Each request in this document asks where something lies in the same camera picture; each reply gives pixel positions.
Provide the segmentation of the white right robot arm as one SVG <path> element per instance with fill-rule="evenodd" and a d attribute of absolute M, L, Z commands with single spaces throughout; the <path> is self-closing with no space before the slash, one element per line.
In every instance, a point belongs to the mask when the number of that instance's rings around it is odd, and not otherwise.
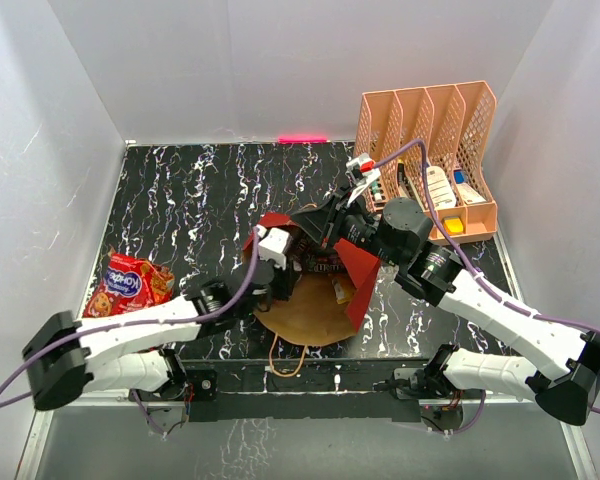
<path fill-rule="evenodd" d="M 374 216 L 359 200 L 331 197 L 291 219 L 324 246 L 346 241 L 397 266 L 394 280 L 412 297 L 464 318 L 514 351 L 498 356 L 443 346 L 421 373 L 421 391 L 446 397 L 489 390 L 532 400 L 564 423 L 586 423 L 600 391 L 600 331 L 545 316 L 494 287 L 462 251 L 429 241 L 433 222 L 417 202 L 395 198 Z"/>

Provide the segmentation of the purple M&M's pack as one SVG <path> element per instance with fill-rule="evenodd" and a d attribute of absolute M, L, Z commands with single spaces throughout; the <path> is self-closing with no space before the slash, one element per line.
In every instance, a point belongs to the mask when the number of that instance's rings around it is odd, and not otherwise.
<path fill-rule="evenodd" d="M 302 237 L 293 250 L 292 258 L 303 272 L 320 274 L 344 273 L 346 267 L 334 248 L 323 248 L 308 237 Z"/>

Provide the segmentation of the red brown paper bag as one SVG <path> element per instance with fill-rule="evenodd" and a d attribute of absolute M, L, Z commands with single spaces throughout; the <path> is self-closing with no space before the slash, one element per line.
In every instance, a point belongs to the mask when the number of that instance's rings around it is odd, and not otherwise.
<path fill-rule="evenodd" d="M 298 357 L 304 361 L 311 347 L 326 347 L 355 336 L 365 320 L 380 261 L 346 240 L 340 240 L 335 250 L 346 271 L 337 274 L 301 272 L 289 301 L 275 301 L 270 310 L 255 310 L 257 320 L 271 333 L 268 361 L 272 373 L 280 377 L 296 375 L 299 370 L 280 372 L 275 368 L 273 352 L 279 340 L 299 346 Z M 355 286 L 352 300 L 338 304 L 331 278 L 347 275 Z"/>

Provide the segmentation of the red candy bag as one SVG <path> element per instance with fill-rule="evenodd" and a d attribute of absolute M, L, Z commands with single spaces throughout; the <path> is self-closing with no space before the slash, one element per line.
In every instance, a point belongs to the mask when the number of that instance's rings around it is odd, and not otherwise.
<path fill-rule="evenodd" d="M 161 305 L 172 298 L 174 283 L 167 266 L 112 252 L 82 316 L 102 318 Z"/>

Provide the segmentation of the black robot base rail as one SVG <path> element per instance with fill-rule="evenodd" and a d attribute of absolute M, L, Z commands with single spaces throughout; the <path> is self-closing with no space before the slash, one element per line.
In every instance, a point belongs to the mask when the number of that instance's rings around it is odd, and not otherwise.
<path fill-rule="evenodd" d="M 469 417 L 468 408 L 480 393 L 469 391 L 455 409 L 435 414 L 451 401 L 414 399 L 375 386 L 425 366 L 418 360 L 308 359 L 294 377 L 270 371 L 264 359 L 188 360 L 184 368 L 192 388 L 172 399 L 141 392 L 149 409 L 182 407 L 189 422 L 237 419 L 341 419 L 380 418 L 418 424 L 423 414 L 438 426 L 457 428 Z"/>

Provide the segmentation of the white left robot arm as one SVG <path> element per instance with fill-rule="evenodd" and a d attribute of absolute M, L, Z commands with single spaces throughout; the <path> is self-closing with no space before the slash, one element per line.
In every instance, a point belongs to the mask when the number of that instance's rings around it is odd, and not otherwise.
<path fill-rule="evenodd" d="M 213 336 L 252 313 L 268 312 L 274 301 L 290 298 L 300 276 L 294 260 L 286 266 L 260 260 L 253 272 L 241 268 L 158 306 L 102 319 L 58 312 L 22 351 L 34 407 L 52 411 L 84 393 L 116 389 L 176 399 L 187 375 L 172 344 Z"/>

